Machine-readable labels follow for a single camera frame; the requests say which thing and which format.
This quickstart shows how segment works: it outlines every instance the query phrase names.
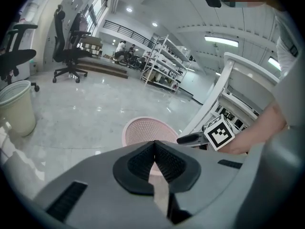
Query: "forearm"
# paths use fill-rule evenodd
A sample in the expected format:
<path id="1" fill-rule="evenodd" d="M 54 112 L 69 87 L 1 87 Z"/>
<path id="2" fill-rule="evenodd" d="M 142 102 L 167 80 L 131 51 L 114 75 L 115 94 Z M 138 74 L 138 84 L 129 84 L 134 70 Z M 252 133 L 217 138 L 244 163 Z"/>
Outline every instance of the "forearm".
<path id="1" fill-rule="evenodd" d="M 283 130 L 286 121 L 276 101 L 270 103 L 264 112 L 249 128 L 236 135 L 235 139 L 224 147 L 223 152 L 242 154 L 258 143 L 267 141 L 274 134 Z"/>

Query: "stairs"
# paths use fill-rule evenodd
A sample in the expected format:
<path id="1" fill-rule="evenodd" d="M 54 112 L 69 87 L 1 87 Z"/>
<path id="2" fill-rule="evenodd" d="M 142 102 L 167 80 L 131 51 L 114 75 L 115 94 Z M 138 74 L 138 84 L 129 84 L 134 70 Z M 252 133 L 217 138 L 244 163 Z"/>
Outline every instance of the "stairs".
<path id="1" fill-rule="evenodd" d="M 109 66 L 98 62 L 91 62 L 89 60 L 79 60 L 77 68 L 87 71 L 95 71 L 99 73 L 114 75 L 124 79 L 128 79 L 127 71 L 120 69 L 120 66 Z"/>

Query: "railing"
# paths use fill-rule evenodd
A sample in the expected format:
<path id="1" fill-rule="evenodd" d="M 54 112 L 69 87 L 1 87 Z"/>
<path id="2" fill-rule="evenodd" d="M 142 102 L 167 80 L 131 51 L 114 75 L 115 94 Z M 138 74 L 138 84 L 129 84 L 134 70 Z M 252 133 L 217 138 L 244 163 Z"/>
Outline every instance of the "railing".
<path id="1" fill-rule="evenodd" d="M 105 24 L 103 26 L 106 29 L 112 30 L 112 31 L 116 31 L 117 33 L 123 34 L 125 36 L 128 36 L 134 40 L 136 40 L 137 42 L 142 43 L 143 45 L 145 45 L 146 47 L 149 47 L 150 49 L 153 49 L 154 46 L 154 42 L 148 40 L 147 38 L 141 36 L 140 34 L 124 27 L 121 26 L 119 24 L 113 23 L 111 21 L 105 21 Z"/>

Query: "fluorescent light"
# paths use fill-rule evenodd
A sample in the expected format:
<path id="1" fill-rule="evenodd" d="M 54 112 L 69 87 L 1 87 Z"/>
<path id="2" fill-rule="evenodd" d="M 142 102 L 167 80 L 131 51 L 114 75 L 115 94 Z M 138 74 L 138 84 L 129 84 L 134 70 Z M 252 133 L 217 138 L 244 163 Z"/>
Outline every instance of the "fluorescent light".
<path id="1" fill-rule="evenodd" d="M 270 57 L 268 62 L 281 71 L 281 66 L 280 66 L 279 62 L 276 61 L 274 58 Z"/>
<path id="2" fill-rule="evenodd" d="M 229 39 L 224 39 L 224 38 L 219 38 L 219 37 L 211 37 L 211 36 L 205 36 L 204 38 L 208 42 L 219 42 L 219 43 L 228 44 L 228 45 L 231 45 L 234 47 L 238 47 L 237 41 L 232 41 Z"/>

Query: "pink basket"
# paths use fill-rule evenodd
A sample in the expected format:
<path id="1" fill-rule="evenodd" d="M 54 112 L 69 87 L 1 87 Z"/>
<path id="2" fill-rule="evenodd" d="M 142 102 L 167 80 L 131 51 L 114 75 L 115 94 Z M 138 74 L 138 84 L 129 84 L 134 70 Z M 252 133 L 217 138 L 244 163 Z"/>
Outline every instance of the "pink basket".
<path id="1" fill-rule="evenodd" d="M 178 134 L 166 123 L 150 117 L 138 117 L 128 122 L 124 127 L 122 144 L 129 146 L 153 140 L 177 143 L 177 138 Z M 153 164 L 150 174 L 162 175 L 156 163 Z"/>

